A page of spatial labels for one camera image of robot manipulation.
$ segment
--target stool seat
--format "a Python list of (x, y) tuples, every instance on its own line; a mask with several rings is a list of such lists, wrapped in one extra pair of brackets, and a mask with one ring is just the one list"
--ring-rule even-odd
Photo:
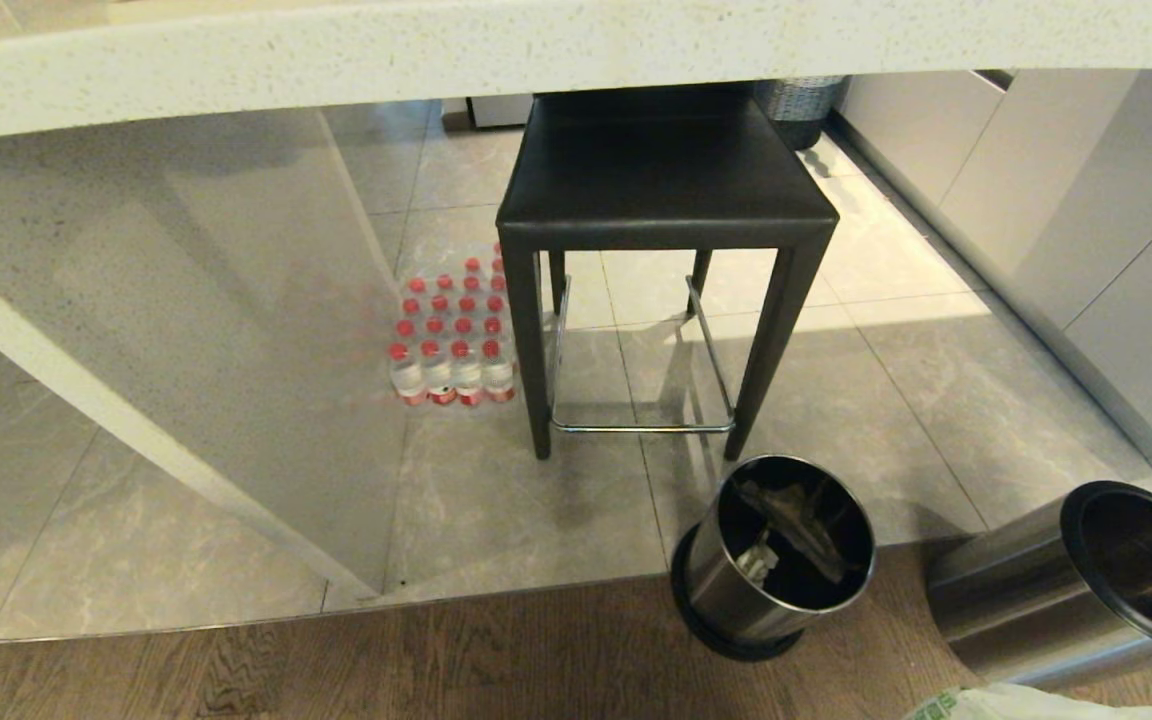
[(544, 250), (782, 247), (836, 222), (761, 109), (727, 86), (538, 97), (497, 215)]
[[(536, 97), (497, 213), (536, 457), (550, 455), (553, 420), (540, 252), (550, 256), (558, 311), (566, 306), (568, 250), (695, 250), (685, 310), (699, 314), (708, 342), (700, 293), (710, 256), (725, 249), (776, 249), (740, 397), (728, 406), (726, 423), (576, 427), (553, 420), (566, 432), (730, 430), (723, 455), (735, 460), (836, 223), (836, 211), (742, 83)], [(558, 364), (558, 343), (554, 355)], [(722, 395), (727, 402), (725, 388)]]

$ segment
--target black trash can rim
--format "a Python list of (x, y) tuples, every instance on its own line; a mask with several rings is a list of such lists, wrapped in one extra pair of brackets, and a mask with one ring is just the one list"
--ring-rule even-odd
[[(840, 480), (838, 476), (832, 473), (828, 469), (818, 465), (817, 462), (805, 460), (803, 457), (797, 457), (795, 455), (778, 455), (774, 454), (774, 452), (770, 452), (770, 454), (753, 455), (751, 457), (746, 457), (737, 462), (735, 467), (732, 467), (732, 470), (728, 471), (727, 477), (723, 478), (722, 486), (719, 486), (718, 502), (722, 502), (722, 491), (728, 486), (728, 484), (732, 483), (732, 478), (736, 477), (737, 470), (744, 468), (745, 465), (751, 464), (751, 462), (756, 462), (759, 460), (791, 460), (795, 462), (799, 462), (803, 465), (820, 471), (820, 473), (826, 475), (827, 478), (836, 483), (836, 485), (842, 490), (842, 492), (846, 493), (847, 498), (850, 498), (851, 502), (856, 506), (856, 509), (861, 511), (861, 520), (864, 520), (865, 529), (869, 531), (869, 539), (870, 543), (872, 543), (873, 550), (872, 552), (870, 552), (869, 568), (865, 570), (865, 579), (861, 583), (861, 586), (856, 588), (856, 591), (851, 593), (851, 597), (847, 598), (846, 601), (838, 602), (838, 605), (832, 605), (829, 607), (820, 607), (820, 609), (812, 609), (812, 607), (799, 607), (797, 605), (794, 605), (794, 602), (783, 601), (781, 600), (781, 598), (778, 598), (772, 593), (764, 591), (763, 588), (758, 588), (758, 585), (756, 585), (755, 583), (751, 583), (749, 578), (744, 577), (744, 575), (741, 575), (741, 578), (745, 582), (746, 585), (749, 585), (756, 592), (767, 598), (768, 601), (775, 602), (778, 606), (783, 607), (783, 609), (797, 612), (797, 614), (828, 615), (832, 612), (841, 611), (844, 607), (851, 605), (851, 602), (856, 601), (856, 598), (859, 598), (865, 593), (865, 588), (869, 588), (869, 583), (872, 582), (872, 579), (874, 578), (874, 568), (878, 566), (878, 538), (874, 536), (873, 523), (870, 523), (869, 521), (869, 514), (867, 511), (865, 511), (865, 506), (861, 505), (861, 500), (855, 495), (855, 493), (851, 492), (851, 488), (846, 486), (846, 483)], [(727, 562), (730, 562), (732, 568), (735, 568), (736, 559), (732, 556), (732, 551), (730, 548), (727, 547), (727, 543), (723, 541), (723, 538), (721, 536), (722, 536), (722, 528), (721, 525), (719, 525), (719, 543), (718, 543), (719, 547), (722, 547), (723, 556), (727, 559)]]
[(1074, 568), (1078, 570), (1083, 582), (1092, 589), (1098, 600), (1105, 602), (1108, 609), (1114, 611), (1119, 617), (1137, 629), (1138, 632), (1152, 639), (1152, 617), (1149, 617), (1116, 591), (1093, 558), (1091, 543), (1087, 541), (1087, 533), (1085, 533), (1087, 509), (1092, 507), (1093, 502), (1106, 497), (1130, 497), (1146, 503), (1152, 510), (1152, 492), (1147, 492), (1145, 488), (1115, 480), (1096, 480), (1083, 484), (1070, 492), (1061, 503), (1061, 539)]

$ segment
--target tile floor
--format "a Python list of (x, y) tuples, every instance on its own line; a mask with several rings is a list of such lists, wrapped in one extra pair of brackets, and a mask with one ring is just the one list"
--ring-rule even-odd
[[(454, 132), (435, 103), (325, 111), (400, 275), (494, 241), (520, 131)], [(1084, 480), (1152, 470), (945, 243), (835, 143), (803, 154), (842, 214), (746, 454), (850, 484), (884, 543), (996, 526)], [(714, 256), (705, 310), (735, 388), (765, 251)], [(571, 419), (713, 419), (685, 252), (568, 259)], [(358, 602), (228, 518), (0, 355), (0, 638), (343, 611), (666, 569), (728, 464), (721, 437), (556, 435), (531, 455), (521, 401), (412, 410), (387, 588)]]

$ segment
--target stainless steel trash can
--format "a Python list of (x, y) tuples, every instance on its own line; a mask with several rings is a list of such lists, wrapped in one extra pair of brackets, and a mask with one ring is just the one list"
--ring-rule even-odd
[(844, 484), (805, 460), (768, 455), (732, 470), (679, 543), (670, 575), (696, 637), (756, 661), (856, 600), (874, 558), (869, 517)]
[(941, 634), (975, 673), (1076, 685), (1152, 661), (1152, 493), (1094, 482), (929, 570)]

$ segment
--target pack of water bottles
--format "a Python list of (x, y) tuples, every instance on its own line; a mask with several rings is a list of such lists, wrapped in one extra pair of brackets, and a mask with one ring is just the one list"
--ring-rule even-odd
[(456, 273), (408, 278), (389, 379), (408, 406), (508, 402), (513, 391), (513, 332), (500, 245), (484, 268), (468, 258)]

